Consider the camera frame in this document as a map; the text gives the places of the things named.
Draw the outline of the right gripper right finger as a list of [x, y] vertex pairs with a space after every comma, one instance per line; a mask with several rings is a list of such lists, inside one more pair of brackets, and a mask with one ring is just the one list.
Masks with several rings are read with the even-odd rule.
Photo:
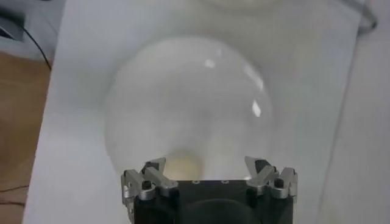
[[246, 184], [258, 196], [269, 192], [272, 198], [292, 198], [294, 203], [297, 202], [298, 174], [295, 169], [285, 167], [279, 172], [267, 160], [251, 156], [245, 156], [244, 161], [250, 174]]

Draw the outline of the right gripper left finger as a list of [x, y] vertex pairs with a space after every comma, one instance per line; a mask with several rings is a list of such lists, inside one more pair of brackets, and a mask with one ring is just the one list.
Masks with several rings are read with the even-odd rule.
[[166, 158], [147, 161], [138, 172], [125, 170], [121, 175], [122, 203], [128, 213], [134, 213], [135, 199], [152, 200], [157, 192], [163, 197], [170, 197], [177, 190], [179, 183], [163, 175]]

